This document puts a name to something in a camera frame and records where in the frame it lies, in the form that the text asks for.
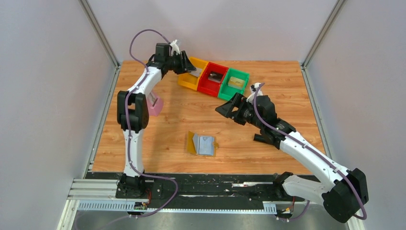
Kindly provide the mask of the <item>yellow leather card holder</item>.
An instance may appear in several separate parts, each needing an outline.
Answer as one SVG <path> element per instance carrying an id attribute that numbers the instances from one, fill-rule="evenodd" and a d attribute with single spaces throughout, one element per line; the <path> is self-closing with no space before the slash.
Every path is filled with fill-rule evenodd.
<path id="1" fill-rule="evenodd" d="M 186 137 L 186 151 L 196 156 L 214 157 L 218 149 L 216 137 L 188 132 Z"/>

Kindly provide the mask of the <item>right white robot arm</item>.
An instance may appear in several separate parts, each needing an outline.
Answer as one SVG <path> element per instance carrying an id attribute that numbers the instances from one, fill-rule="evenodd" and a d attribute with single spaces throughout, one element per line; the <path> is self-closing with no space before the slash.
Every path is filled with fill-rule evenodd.
<path id="1" fill-rule="evenodd" d="M 365 173 L 358 168 L 349 170 L 314 148 L 292 125 L 278 117 L 268 96 L 253 94 L 247 98 L 236 93 L 215 111 L 240 125 L 257 127 L 267 144 L 292 156 L 317 178 L 312 181 L 284 172 L 275 180 L 284 193 L 322 205 L 341 223 L 351 217 L 366 219 L 369 194 Z"/>

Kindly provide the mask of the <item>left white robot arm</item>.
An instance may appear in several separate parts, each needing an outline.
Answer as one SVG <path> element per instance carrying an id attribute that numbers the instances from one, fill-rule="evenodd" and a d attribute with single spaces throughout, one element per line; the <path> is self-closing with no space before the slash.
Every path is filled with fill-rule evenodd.
<path id="1" fill-rule="evenodd" d="M 137 82 L 117 95 L 117 122 L 123 130 L 126 144 L 124 173 L 118 187 L 137 194 L 145 190 L 142 138 L 149 122 L 147 97 L 169 71 L 180 75 L 196 70 L 176 41 L 156 44 L 155 53 L 145 66 Z"/>

